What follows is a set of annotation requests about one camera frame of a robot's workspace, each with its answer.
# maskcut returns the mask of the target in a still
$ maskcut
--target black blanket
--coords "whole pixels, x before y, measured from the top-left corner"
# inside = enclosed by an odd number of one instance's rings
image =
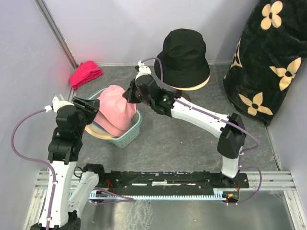
[[[228,98],[240,112],[271,122],[306,56],[307,0],[260,0],[224,78]]]

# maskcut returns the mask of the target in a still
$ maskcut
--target black bucket hat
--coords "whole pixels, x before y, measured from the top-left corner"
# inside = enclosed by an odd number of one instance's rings
[[[163,51],[157,56],[162,62],[163,82],[174,88],[191,88],[204,83],[210,75],[205,54],[206,43],[199,32],[171,31],[163,42]],[[161,80],[158,61],[154,62],[154,71]]]

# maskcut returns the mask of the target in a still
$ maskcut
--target red towel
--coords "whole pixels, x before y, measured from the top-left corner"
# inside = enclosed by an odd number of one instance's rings
[[[87,61],[84,64],[80,64],[71,78],[69,78],[69,82],[72,88],[78,89],[80,86],[103,74],[103,71],[93,61]]]

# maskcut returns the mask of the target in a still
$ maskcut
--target white wall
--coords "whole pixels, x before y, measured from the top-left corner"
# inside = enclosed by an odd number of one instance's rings
[[[26,115],[68,97],[71,66],[33,0],[0,3],[0,229],[21,230],[40,169],[19,159],[11,133]],[[47,159],[55,114],[39,114],[20,127],[16,148]]]
[[[45,0],[78,63],[135,63],[167,34],[202,33],[208,60],[230,60],[258,0]]]
[[[298,74],[270,125],[273,143],[283,170],[290,170],[307,214],[307,62]]]

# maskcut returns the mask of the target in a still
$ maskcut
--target basket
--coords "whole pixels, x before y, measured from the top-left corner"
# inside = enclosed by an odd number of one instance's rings
[[[101,93],[103,90],[106,90],[106,88],[95,92],[94,94],[89,96],[88,99],[98,98],[99,93]],[[140,134],[140,125],[142,123],[142,114],[140,113],[140,111],[138,109],[136,110],[136,114],[133,116],[131,121],[133,123],[133,126],[126,133],[124,133],[119,138],[115,138],[115,139],[107,140],[107,141],[113,143],[114,145],[116,145],[119,148],[124,148],[127,145],[129,145]]]

